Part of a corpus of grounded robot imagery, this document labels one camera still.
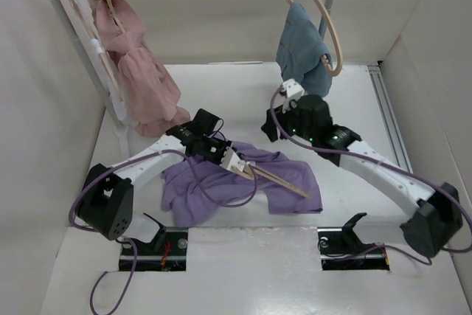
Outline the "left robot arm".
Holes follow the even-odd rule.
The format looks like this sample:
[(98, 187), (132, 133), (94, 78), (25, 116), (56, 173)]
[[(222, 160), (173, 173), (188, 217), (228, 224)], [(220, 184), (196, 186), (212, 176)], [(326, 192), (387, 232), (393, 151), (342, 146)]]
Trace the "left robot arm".
[(194, 119), (170, 128), (159, 140), (137, 155), (111, 167), (102, 164), (90, 169), (85, 186), (69, 213), (86, 228), (107, 240), (132, 238), (148, 253), (164, 246), (162, 226), (134, 211), (135, 192), (164, 170), (191, 156), (200, 156), (231, 172), (242, 172), (245, 163), (232, 143), (211, 137), (219, 118), (203, 109)]

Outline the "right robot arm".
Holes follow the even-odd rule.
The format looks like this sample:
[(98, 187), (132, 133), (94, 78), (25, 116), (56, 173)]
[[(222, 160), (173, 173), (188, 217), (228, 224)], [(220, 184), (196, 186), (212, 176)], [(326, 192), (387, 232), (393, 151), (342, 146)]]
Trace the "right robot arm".
[(454, 186), (438, 186), (393, 164), (355, 131), (335, 124), (328, 104), (318, 95), (286, 97), (282, 105), (271, 105), (261, 129), (271, 142), (287, 139), (365, 180), (402, 211), (396, 222), (355, 214), (333, 231), (343, 245), (329, 244), (333, 254), (365, 252), (370, 244), (404, 243), (431, 259), (441, 251), (452, 252), (451, 239), (462, 226), (471, 225)]

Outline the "purple t shirt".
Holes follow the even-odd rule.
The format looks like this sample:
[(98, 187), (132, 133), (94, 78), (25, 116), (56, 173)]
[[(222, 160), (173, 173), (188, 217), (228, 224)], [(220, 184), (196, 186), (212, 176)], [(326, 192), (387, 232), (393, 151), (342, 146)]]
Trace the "purple t shirt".
[(235, 142), (237, 152), (256, 166), (295, 185), (311, 199), (275, 184), (262, 176), (257, 183), (223, 169), (200, 156), (190, 158), (162, 173), (164, 186), (161, 209), (171, 212), (176, 226), (189, 227), (207, 222), (223, 206), (248, 203), (257, 190), (265, 194), (271, 214), (313, 214), (323, 210), (319, 185), (308, 163), (291, 160), (283, 153)]

